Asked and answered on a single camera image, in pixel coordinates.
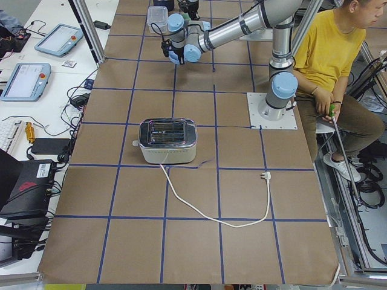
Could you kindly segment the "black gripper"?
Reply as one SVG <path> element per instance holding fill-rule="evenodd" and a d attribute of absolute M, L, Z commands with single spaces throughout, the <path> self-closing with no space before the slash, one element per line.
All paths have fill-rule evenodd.
<path fill-rule="evenodd" d="M 169 51 L 174 51 L 178 56 L 184 57 L 184 48 L 176 48 L 170 40 L 164 40 L 161 43 L 161 49 L 165 57 L 168 57 Z"/>

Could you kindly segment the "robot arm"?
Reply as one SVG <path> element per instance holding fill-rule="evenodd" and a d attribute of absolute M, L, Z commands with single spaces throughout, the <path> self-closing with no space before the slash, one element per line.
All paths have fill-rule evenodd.
<path fill-rule="evenodd" d="M 197 62 L 204 53 L 235 39 L 264 40 L 270 33 L 270 87 L 265 99 L 259 102 L 258 113 L 266 120 L 278 121 L 284 116 L 298 87 L 292 72 L 291 36 L 294 14 L 301 4 L 298 0 L 254 1 L 245 12 L 211 27 L 208 22 L 200 20 L 198 1 L 179 1 L 182 12 L 168 17 L 167 32 L 161 35 L 161 49 L 171 62 L 182 65 Z"/>
<path fill-rule="evenodd" d="M 200 16 L 198 14 L 199 0 L 178 0 L 179 9 L 187 13 L 191 20 L 198 21 Z"/>

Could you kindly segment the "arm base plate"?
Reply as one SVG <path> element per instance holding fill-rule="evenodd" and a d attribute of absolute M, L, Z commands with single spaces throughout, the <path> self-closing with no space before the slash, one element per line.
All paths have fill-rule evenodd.
<path fill-rule="evenodd" d="M 252 129 L 297 130 L 291 100 L 282 109 L 273 109 L 266 102 L 266 93 L 248 92 L 250 127 Z"/>
<path fill-rule="evenodd" d="M 273 30 L 263 28 L 238 38 L 241 41 L 271 42 L 273 40 Z"/>

